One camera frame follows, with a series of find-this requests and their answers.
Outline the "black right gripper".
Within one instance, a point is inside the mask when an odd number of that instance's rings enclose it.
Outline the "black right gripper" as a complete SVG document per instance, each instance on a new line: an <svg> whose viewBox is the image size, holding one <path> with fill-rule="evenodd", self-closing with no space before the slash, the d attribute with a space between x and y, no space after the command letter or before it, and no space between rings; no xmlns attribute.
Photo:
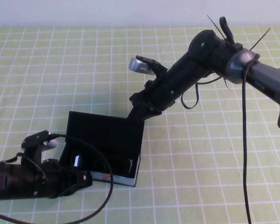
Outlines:
<svg viewBox="0 0 280 224"><path fill-rule="evenodd" d="M162 111L165 111L175 103L174 93L171 93L173 90L172 85L167 78L162 80L148 80L144 86L146 98L157 110L151 107L145 107L145 93L137 92L129 98L133 109L128 114L127 119L144 121L155 116L160 116Z"/></svg>

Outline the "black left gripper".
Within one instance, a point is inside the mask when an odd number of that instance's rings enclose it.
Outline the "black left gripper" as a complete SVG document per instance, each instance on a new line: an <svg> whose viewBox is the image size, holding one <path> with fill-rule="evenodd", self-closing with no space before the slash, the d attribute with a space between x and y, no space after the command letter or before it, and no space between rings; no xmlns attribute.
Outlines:
<svg viewBox="0 0 280 224"><path fill-rule="evenodd" d="M41 198L71 196L78 191L77 186L87 188L93 183L91 172L78 172L76 167L59 164L57 159L43 160L41 168L47 177L42 185Z"/></svg>

